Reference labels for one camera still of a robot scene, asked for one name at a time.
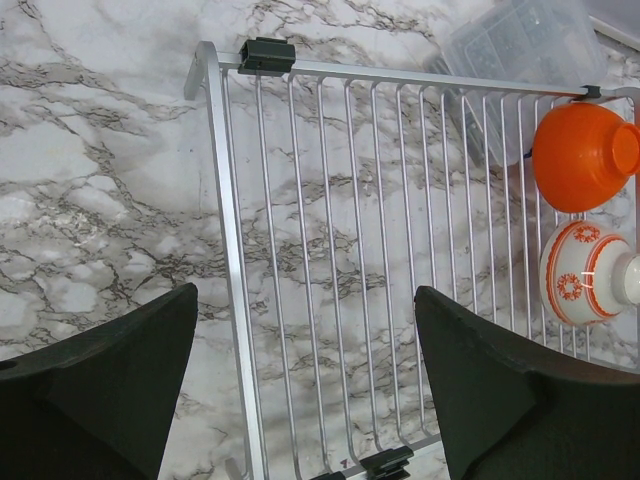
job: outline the transparent plastic box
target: transparent plastic box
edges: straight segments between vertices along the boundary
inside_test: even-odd
[[[607,71],[606,59],[580,0],[510,0],[500,3],[479,19],[457,29],[441,43],[441,56],[427,65],[433,73],[509,80],[556,86],[581,86],[600,81]],[[452,91],[446,101],[456,101],[464,92]],[[482,96],[467,95],[467,147],[476,164],[484,163]],[[533,108],[532,98],[520,99],[522,117]],[[520,158],[518,125],[505,125],[506,155],[502,142],[501,98],[487,96],[489,159],[494,165],[512,165]],[[512,117],[518,98],[504,99]],[[453,117],[461,125],[462,118]],[[523,125],[533,132],[533,125]],[[524,151],[533,142],[532,133],[522,139]]]

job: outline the orange stripe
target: orange stripe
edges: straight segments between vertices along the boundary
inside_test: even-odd
[[[605,249],[607,245],[616,241],[627,243],[624,238],[622,238],[620,235],[617,235],[617,234],[605,235],[604,237],[602,237],[600,241],[598,241],[598,243],[595,244],[593,250],[591,250],[591,253],[589,254],[589,257],[587,258],[587,264],[585,265],[585,272],[595,273],[596,263],[598,262],[598,258],[600,257],[600,254],[602,253],[602,251]],[[598,303],[598,299],[596,298],[596,294],[593,289],[593,275],[585,275],[585,277],[586,277],[585,285],[587,287],[586,288],[587,301],[589,302],[589,307],[591,307],[591,310],[593,310],[593,313],[595,313],[601,318],[615,317],[616,316],[615,313],[607,312]]]
[[[556,263],[558,261],[558,254],[560,253],[565,240],[569,236],[569,233],[571,233],[571,230],[573,230],[573,227],[575,227],[579,223],[581,223],[581,221],[579,220],[571,222],[564,228],[564,230],[562,230],[562,232],[560,232],[560,235],[558,235],[556,241],[553,242],[553,245],[551,246],[551,252],[549,253],[549,263],[547,263],[547,298],[549,299],[549,303],[551,304],[553,313],[556,314],[560,321],[569,325],[573,325],[573,322],[571,322],[569,318],[564,314],[562,308],[560,307],[560,304],[556,300],[555,289],[553,288],[553,280],[556,277]]]

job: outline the metal dish drying rack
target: metal dish drying rack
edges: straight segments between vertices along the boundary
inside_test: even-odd
[[[391,478],[382,464],[438,446],[412,316],[418,285],[595,361],[595,330],[559,325],[538,298],[545,228],[567,216],[545,205],[532,182],[523,117],[537,125],[559,102],[633,102],[640,90],[294,63],[277,48],[284,53],[275,60],[258,53],[248,62],[246,51],[200,42],[185,85],[187,99],[201,86],[206,93],[245,423],[245,459],[227,461],[229,478]],[[467,92],[482,95],[473,115]],[[508,125],[518,125],[522,160],[508,174],[485,161],[486,136],[484,166],[475,166],[467,120],[458,131],[448,119],[459,108],[486,131],[496,98],[503,147]],[[268,261],[252,256],[256,244]],[[269,285],[269,308],[251,293],[256,272]],[[277,345],[258,345],[265,325]],[[276,391],[260,378],[265,356],[280,363]],[[285,435],[272,440],[274,429]]]

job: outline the patterned bowl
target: patterned bowl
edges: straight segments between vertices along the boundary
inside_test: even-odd
[[[602,225],[563,223],[542,253],[540,292],[547,311],[564,323],[607,322],[640,303],[640,255]]]

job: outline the black clip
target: black clip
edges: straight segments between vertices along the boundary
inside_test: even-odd
[[[314,477],[311,480],[346,480],[347,477],[344,476],[342,472],[335,473],[325,473],[324,475],[320,475],[319,477]]]
[[[364,458],[360,464],[367,471],[367,480],[404,480],[411,476],[404,469],[411,457],[413,451],[409,447],[400,447]]]
[[[296,48],[286,40],[257,37],[244,42],[240,50],[242,62],[238,73],[281,77],[296,63]]]
[[[582,88],[587,89],[587,93],[573,99],[574,102],[583,102],[584,100],[595,100],[602,97],[600,87],[597,85],[583,85]]]

